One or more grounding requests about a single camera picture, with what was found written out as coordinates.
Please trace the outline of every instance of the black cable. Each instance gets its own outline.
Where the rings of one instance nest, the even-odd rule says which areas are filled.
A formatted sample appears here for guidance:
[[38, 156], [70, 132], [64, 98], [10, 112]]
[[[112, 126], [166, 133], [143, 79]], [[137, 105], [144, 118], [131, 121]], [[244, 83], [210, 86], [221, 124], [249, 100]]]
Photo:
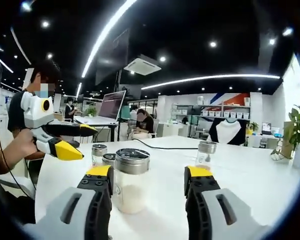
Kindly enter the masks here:
[[30, 174], [30, 170], [29, 170], [29, 166], [28, 166], [27, 161], [25, 159], [24, 159], [24, 164], [25, 164], [26, 170], [28, 171], [31, 183], [32, 183], [34, 189], [37, 190], [37, 188], [36, 188], [36, 186], [34, 184], [34, 181], [32, 180], [32, 177], [31, 177], [31, 174]]
[[140, 139], [137, 138], [132, 138], [132, 140], [137, 140], [140, 143], [143, 143], [144, 145], [146, 145], [147, 147], [151, 148], [151, 149], [163, 149], [163, 150], [198, 150], [197, 147], [193, 147], [193, 148], [186, 148], [186, 147], [158, 147], [158, 146], [150, 146], [148, 144], [146, 144], [145, 142], [141, 141]]
[[15, 183], [18, 185], [18, 187], [21, 189], [21, 191], [28, 197], [30, 198], [30, 196], [28, 194], [26, 194], [26, 192], [22, 189], [22, 187], [20, 186], [20, 184], [18, 183], [17, 179], [15, 178], [15, 176], [13, 175], [13, 173], [11, 172], [11, 169], [6, 161], [6, 157], [5, 157], [5, 154], [4, 154], [4, 151], [2, 149], [2, 146], [1, 146], [1, 141], [0, 141], [0, 150], [1, 150], [1, 153], [2, 153], [2, 156], [3, 156], [3, 160], [4, 160], [4, 163], [6, 165], [6, 168], [9, 170], [11, 176], [13, 177]]

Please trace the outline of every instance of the table surface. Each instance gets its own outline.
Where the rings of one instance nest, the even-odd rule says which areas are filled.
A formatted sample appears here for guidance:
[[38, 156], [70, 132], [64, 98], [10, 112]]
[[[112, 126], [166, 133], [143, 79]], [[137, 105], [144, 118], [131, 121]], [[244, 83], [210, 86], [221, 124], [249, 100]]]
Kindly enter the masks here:
[[74, 116], [73, 119], [81, 124], [87, 124], [89, 126], [113, 126], [118, 124], [115, 120], [107, 121], [105, 119], [100, 119], [99, 117]]
[[[150, 146], [196, 148], [200, 140], [182, 136], [144, 139]], [[137, 148], [150, 153], [149, 198], [146, 209], [127, 215], [112, 205], [109, 234], [113, 239], [188, 239], [185, 211], [184, 167], [194, 165], [197, 150], [162, 150], [141, 142], [106, 142], [108, 153]], [[91, 167], [92, 144], [79, 148], [85, 155], [77, 161], [61, 161], [45, 155], [37, 183], [35, 218], [39, 221], [47, 205], [65, 189], [77, 187]], [[211, 156], [211, 171], [221, 188], [228, 188], [251, 207], [251, 215], [262, 225], [274, 225], [289, 206], [300, 184], [300, 171], [270, 158], [271, 149], [218, 144]]]

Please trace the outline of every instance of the metal jar lid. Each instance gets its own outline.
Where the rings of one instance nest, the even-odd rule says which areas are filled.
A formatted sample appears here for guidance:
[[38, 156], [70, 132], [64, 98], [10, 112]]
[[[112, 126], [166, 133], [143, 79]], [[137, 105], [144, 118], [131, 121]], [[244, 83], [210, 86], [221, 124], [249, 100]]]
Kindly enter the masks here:
[[111, 165], [112, 167], [115, 167], [115, 159], [116, 154], [115, 153], [106, 153], [102, 156], [102, 162], [104, 165]]
[[108, 152], [107, 146], [103, 144], [92, 145], [92, 155], [97, 157], [102, 157]]
[[115, 153], [115, 169], [132, 175], [147, 172], [150, 165], [150, 154], [144, 150], [123, 148]]
[[201, 141], [198, 146], [200, 153], [214, 154], [217, 149], [217, 144], [214, 141]]

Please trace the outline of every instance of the black ceiling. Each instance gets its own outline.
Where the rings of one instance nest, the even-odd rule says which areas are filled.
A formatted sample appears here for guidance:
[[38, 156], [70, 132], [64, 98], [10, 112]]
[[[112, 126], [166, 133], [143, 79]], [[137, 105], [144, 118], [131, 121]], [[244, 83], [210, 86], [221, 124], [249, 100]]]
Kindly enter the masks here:
[[[114, 89], [116, 74], [95, 86], [96, 61], [81, 78], [92, 47], [110, 17], [123, 0], [36, 0], [31, 12], [21, 12], [13, 29], [31, 62], [53, 54], [62, 81], [57, 92], [75, 95], [78, 83], [81, 93], [109, 93]], [[41, 22], [49, 21], [43, 29]], [[273, 19], [257, 1], [249, 0], [137, 0], [110, 32], [111, 36], [132, 29], [129, 51], [158, 60], [161, 71], [148, 76], [131, 75], [123, 70], [121, 82], [145, 86], [192, 77], [220, 74], [270, 74], [282, 76], [293, 53], [292, 36], [282, 36], [287, 23]], [[275, 38], [275, 45], [270, 45]], [[209, 43], [215, 41], [217, 47]], [[6, 33], [0, 58], [11, 68], [5, 70], [2, 82], [14, 88], [22, 86], [29, 63], [22, 56], [11, 32]], [[141, 98], [162, 95], [202, 93], [273, 94], [281, 79], [225, 78], [173, 84], [142, 91]]]

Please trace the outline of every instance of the ceiling light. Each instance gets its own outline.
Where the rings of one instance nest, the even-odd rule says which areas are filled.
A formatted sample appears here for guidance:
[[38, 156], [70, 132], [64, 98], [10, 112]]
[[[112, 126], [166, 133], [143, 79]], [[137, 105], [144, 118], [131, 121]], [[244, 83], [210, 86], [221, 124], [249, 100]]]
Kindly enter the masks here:
[[82, 87], [82, 82], [79, 83], [78, 90], [76, 91], [76, 95], [75, 95], [76, 98], [78, 98], [78, 96], [79, 96], [81, 87]]
[[206, 80], [206, 79], [222, 79], [222, 78], [266, 78], [266, 79], [280, 79], [279, 76], [274, 75], [263, 75], [263, 74], [223, 74], [223, 75], [212, 75], [212, 76], [199, 76], [199, 77], [193, 77], [193, 78], [186, 78], [186, 79], [180, 79], [175, 81], [167, 81], [155, 85], [145, 86], [142, 87], [141, 90], [146, 89], [153, 89], [165, 85], [170, 84], [179, 84], [179, 83], [185, 83], [185, 82], [191, 82], [191, 81], [197, 81], [197, 80]]
[[46, 29], [47, 27], [49, 27], [50, 23], [48, 21], [42, 21], [41, 22], [41, 27]]
[[271, 39], [269, 40], [269, 44], [270, 44], [270, 45], [274, 45], [275, 43], [276, 43], [276, 40], [275, 40], [275, 39], [271, 38]]
[[26, 2], [24, 1], [22, 4], [21, 4], [21, 7], [22, 9], [25, 11], [25, 12], [31, 12], [31, 6], [30, 6], [30, 3], [29, 2]]
[[10, 72], [10, 73], [14, 73], [14, 71], [11, 70], [10, 67], [8, 67], [1, 59], [0, 59], [0, 63]]
[[210, 42], [210, 47], [215, 48], [217, 46], [217, 43], [215, 41]]
[[87, 74], [87, 71], [91, 65], [92, 60], [94, 59], [96, 53], [98, 52], [101, 44], [106, 39], [107, 35], [109, 34], [110, 30], [114, 27], [114, 25], [118, 22], [118, 20], [121, 18], [121, 16], [136, 2], [137, 0], [126, 0], [124, 4], [116, 11], [116, 13], [112, 16], [110, 21], [106, 24], [106, 26], [103, 28], [100, 36], [96, 40], [92, 51], [90, 53], [90, 56], [88, 58], [88, 61], [85, 64], [85, 67], [82, 72], [82, 78], [84, 78]]
[[291, 27], [287, 27], [287, 28], [283, 31], [282, 36], [284, 36], [284, 37], [289, 36], [289, 35], [291, 35], [293, 32], [294, 32], [294, 30], [293, 30]]

